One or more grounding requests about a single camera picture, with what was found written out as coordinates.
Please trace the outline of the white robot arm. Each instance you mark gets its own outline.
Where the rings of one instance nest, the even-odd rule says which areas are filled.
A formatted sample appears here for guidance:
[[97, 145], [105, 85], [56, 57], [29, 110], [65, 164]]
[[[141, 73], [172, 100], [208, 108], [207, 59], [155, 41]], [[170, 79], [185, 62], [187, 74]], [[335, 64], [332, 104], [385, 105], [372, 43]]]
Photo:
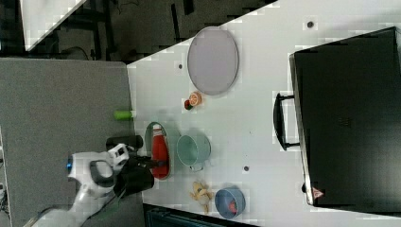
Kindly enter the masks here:
[[97, 214], [116, 194], [128, 193], [138, 177], [125, 180], [130, 172], [128, 162], [133, 147], [117, 144], [108, 151], [79, 152], [69, 156], [68, 177], [76, 180], [80, 188], [72, 207], [46, 208], [24, 227], [81, 227]]

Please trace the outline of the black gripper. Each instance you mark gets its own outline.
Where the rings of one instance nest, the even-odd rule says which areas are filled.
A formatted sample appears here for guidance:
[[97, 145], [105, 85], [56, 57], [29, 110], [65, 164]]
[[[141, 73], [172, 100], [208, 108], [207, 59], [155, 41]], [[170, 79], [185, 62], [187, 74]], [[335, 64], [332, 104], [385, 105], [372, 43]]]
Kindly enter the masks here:
[[150, 160], [147, 156], [130, 158], [116, 177], [114, 194], [124, 198], [151, 189], [154, 177], [150, 169], [165, 165], [166, 161]]

